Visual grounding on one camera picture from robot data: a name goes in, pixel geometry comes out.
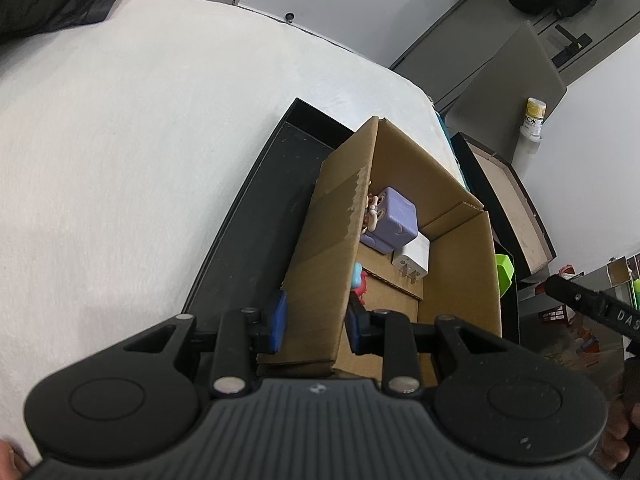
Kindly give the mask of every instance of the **gray chair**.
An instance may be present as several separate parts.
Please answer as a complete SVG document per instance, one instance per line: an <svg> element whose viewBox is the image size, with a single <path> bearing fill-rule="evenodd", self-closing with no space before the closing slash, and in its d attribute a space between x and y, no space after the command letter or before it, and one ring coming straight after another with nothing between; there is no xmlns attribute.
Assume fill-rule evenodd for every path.
<svg viewBox="0 0 640 480"><path fill-rule="evenodd" d="M462 132L511 162L527 98L543 100L548 118L565 93L558 69L525 22L454 102L445 124L451 135Z"/></svg>

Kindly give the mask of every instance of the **bare foot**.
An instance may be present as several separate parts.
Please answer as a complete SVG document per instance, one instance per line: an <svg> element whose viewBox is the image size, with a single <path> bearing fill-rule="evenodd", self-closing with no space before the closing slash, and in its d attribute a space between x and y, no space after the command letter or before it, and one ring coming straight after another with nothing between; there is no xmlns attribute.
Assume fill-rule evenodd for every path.
<svg viewBox="0 0 640 480"><path fill-rule="evenodd" d="M30 469L11 444L0 440L0 480L20 480Z"/></svg>

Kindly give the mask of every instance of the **purple cube toy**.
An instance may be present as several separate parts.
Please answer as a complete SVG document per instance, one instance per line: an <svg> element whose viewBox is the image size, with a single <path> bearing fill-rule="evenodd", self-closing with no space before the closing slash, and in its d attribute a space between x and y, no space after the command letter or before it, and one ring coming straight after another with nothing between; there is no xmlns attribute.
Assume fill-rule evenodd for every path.
<svg viewBox="0 0 640 480"><path fill-rule="evenodd" d="M383 242L380 238L374 236L374 234L370 231L367 231L363 235L360 235L360 241L365 244L367 247L371 247L372 249L377 250L382 254L391 254L394 251L394 248Z"/></svg>
<svg viewBox="0 0 640 480"><path fill-rule="evenodd" d="M407 245L418 236L415 205L392 187L378 196L378 225L372 234L394 249Z"/></svg>

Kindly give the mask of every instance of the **bottle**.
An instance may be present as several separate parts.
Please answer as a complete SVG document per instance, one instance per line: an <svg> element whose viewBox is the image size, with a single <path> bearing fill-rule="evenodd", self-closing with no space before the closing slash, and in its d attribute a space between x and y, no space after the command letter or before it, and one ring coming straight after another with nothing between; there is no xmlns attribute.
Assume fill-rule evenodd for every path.
<svg viewBox="0 0 640 480"><path fill-rule="evenodd" d="M542 142L542 121L545 118L546 103L530 97L527 100L527 108L524 123L520 127L520 138L513 153L511 167L520 178L523 178L531 164L531 159L538 152Z"/></svg>

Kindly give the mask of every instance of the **white table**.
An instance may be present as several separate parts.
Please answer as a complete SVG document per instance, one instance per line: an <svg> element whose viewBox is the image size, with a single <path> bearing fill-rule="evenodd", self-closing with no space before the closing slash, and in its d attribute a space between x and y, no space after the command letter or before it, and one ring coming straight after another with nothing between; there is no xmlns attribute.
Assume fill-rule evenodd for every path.
<svg viewBox="0 0 640 480"><path fill-rule="evenodd" d="M237 7L119 0L0 49L0 428L29 458L30 388L180 311L295 97L388 117L460 177L420 89Z"/></svg>

